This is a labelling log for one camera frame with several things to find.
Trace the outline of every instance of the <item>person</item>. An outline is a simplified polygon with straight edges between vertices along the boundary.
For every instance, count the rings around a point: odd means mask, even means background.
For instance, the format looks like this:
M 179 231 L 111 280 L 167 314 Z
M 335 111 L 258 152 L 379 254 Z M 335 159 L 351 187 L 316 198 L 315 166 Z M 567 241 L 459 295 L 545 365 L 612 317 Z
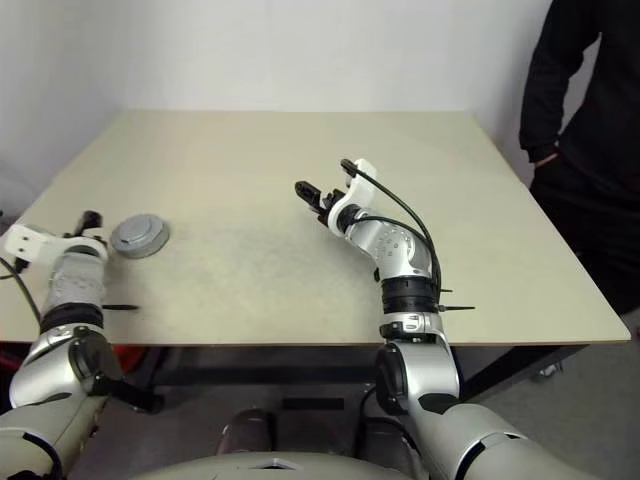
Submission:
M 585 98 L 560 132 L 569 78 L 600 37 Z M 614 310 L 640 305 L 640 1 L 553 0 L 533 53 L 521 147 L 531 193 Z

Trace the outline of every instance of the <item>table frame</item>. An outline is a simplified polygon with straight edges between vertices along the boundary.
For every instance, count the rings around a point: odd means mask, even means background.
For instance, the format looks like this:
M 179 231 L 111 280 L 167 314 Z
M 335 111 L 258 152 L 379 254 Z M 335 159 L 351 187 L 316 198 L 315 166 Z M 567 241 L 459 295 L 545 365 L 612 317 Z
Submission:
M 515 383 L 534 376 L 542 368 L 562 361 L 587 345 L 516 346 L 469 379 L 461 379 L 460 399 L 479 401 Z M 202 347 L 151 347 L 135 372 L 135 384 L 153 390 L 161 386 L 191 385 L 325 385 L 372 384 L 376 372 L 373 362 L 348 366 L 232 366 L 178 365 L 165 368 L 172 350 Z

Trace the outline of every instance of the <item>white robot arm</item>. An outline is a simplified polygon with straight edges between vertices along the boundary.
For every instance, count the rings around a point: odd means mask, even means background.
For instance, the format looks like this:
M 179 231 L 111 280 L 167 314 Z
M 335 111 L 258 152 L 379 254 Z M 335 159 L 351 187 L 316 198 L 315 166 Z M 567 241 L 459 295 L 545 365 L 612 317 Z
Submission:
M 346 194 L 296 184 L 298 196 L 335 235 L 369 255 L 382 287 L 377 398 L 414 435 L 432 478 L 450 480 L 593 478 L 557 460 L 490 410 L 458 402 L 459 380 L 444 334 L 439 265 L 428 233 L 368 208 L 375 169 L 343 161 Z M 101 299 L 107 252 L 100 240 L 54 237 L 16 226 L 9 253 L 51 265 L 40 336 L 11 385 L 14 409 L 0 417 L 0 476 L 60 479 L 91 434 L 107 395 L 152 411 L 157 397 L 122 382 L 103 332 Z M 346 457 L 279 452 L 232 454 L 176 465 L 148 480 L 217 478 L 405 479 Z
M 52 267 L 49 295 L 39 315 L 40 335 L 14 375 L 13 410 L 0 417 L 0 478 L 64 478 L 93 431 L 107 395 L 152 410 L 159 398 L 122 381 L 103 330 L 107 250 L 82 235 L 99 226 L 86 212 L 74 235 L 56 237 L 13 226 L 8 253 Z
M 427 471 L 450 480 L 593 478 L 546 453 L 489 409 L 459 403 L 458 372 L 440 317 L 446 308 L 438 304 L 439 265 L 428 232 L 368 209 L 374 186 L 386 189 L 366 160 L 341 165 L 350 180 L 346 194 L 333 190 L 321 202 L 320 191 L 307 182 L 298 182 L 296 193 L 321 223 L 378 267 L 385 340 L 376 361 L 378 402 L 416 434 Z

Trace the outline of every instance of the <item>table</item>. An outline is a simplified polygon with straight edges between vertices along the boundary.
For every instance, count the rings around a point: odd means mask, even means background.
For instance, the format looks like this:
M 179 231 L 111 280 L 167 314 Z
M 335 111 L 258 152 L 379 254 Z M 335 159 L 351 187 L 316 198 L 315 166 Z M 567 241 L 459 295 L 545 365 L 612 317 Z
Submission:
M 496 148 L 465 113 L 128 111 L 51 182 L 21 222 L 70 231 L 83 210 L 103 235 L 143 212 L 171 239 L 141 260 L 112 257 L 114 343 L 366 345 L 380 342 L 373 265 L 293 190 L 344 186 L 342 158 L 367 158 L 434 238 L 452 345 L 559 346 L 630 335 Z M 379 195 L 374 207 L 406 219 Z M 48 271 L 24 279 L 36 301 Z M 0 284 L 3 341 L 37 333 L 15 285 Z

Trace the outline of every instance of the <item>red object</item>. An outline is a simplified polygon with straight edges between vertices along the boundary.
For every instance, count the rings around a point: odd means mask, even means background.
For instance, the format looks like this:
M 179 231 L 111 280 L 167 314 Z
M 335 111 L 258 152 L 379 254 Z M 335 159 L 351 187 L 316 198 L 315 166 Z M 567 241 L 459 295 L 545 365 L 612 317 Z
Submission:
M 148 347 L 128 347 L 124 345 L 115 345 L 113 351 L 120 360 L 120 366 L 124 373 L 129 373 L 138 366 L 144 354 L 147 353 Z
M 18 357 L 7 352 L 0 351 L 0 368 L 17 372 L 21 363 L 22 361 Z

